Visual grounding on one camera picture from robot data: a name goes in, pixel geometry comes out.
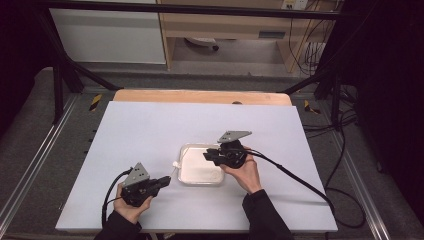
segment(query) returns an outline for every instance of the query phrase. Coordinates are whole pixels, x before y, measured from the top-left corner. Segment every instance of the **person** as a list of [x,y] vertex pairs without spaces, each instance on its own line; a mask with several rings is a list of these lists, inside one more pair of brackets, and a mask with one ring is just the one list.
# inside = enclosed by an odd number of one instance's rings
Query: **person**
[[[246,190],[242,207],[250,222],[249,240],[291,240],[294,239],[284,220],[278,214],[265,189],[262,188],[257,163],[248,154],[246,162],[238,169],[226,165],[222,170],[232,175],[239,185]],[[122,185],[118,185],[116,196],[121,195]],[[95,240],[133,240],[138,236],[141,226],[138,223],[140,215],[149,209],[152,197],[136,208],[127,205],[123,199],[114,201],[114,211],[103,226]]]

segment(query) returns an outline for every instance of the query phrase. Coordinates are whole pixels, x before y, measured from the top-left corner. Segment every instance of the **sleeve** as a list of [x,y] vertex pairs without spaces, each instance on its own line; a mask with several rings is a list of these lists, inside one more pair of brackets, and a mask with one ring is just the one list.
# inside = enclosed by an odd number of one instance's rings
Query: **sleeve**
[[140,230],[140,224],[132,224],[118,212],[113,211],[94,240],[133,240]]
[[246,195],[243,209],[250,222],[250,240],[294,239],[265,190]]

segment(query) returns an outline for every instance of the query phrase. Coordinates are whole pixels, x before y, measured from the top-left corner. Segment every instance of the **white cabinet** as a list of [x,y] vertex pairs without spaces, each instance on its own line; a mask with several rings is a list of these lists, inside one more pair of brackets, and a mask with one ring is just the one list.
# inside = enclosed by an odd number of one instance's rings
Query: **white cabinet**
[[165,64],[157,13],[51,9],[51,14],[64,48],[74,61]]

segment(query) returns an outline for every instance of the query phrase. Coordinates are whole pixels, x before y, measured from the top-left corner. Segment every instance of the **hand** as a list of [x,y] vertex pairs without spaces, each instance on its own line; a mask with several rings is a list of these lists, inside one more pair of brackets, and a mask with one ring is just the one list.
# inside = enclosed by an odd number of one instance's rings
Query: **hand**
[[152,201],[153,197],[148,197],[144,203],[140,207],[133,207],[131,205],[128,205],[125,203],[124,199],[120,198],[122,192],[122,183],[118,184],[118,190],[116,191],[116,199],[113,202],[113,207],[116,212],[121,214],[125,219],[130,221],[133,224],[136,224],[138,222],[138,219],[140,218],[141,213],[149,209],[150,202]]
[[230,168],[224,164],[221,164],[220,167],[225,173],[233,176],[240,186],[249,194],[262,189],[261,182],[259,180],[258,165],[252,155],[248,154],[246,162],[238,169]]

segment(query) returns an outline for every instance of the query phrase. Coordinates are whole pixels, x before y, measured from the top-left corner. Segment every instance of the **table surface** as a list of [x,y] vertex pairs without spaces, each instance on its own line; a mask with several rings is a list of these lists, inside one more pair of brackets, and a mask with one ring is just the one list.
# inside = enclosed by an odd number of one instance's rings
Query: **table surface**
[[[156,92],[159,99],[159,95],[166,98],[167,93],[196,92],[148,91]],[[117,175],[137,162],[144,165],[152,178],[169,175],[181,147],[187,143],[214,144],[226,130],[252,131],[252,135],[241,139],[244,145],[262,152],[324,192],[297,110],[287,106],[290,102],[283,106],[120,102],[126,92],[118,92],[115,101],[109,103],[57,229],[98,231],[102,202]],[[337,231],[324,200],[266,161],[257,162],[262,185],[291,231]],[[174,172],[171,184],[160,190],[151,208],[142,214],[143,231],[248,231],[249,223],[241,207],[245,192],[231,176],[225,176],[221,185],[213,187],[188,186],[176,176]]]

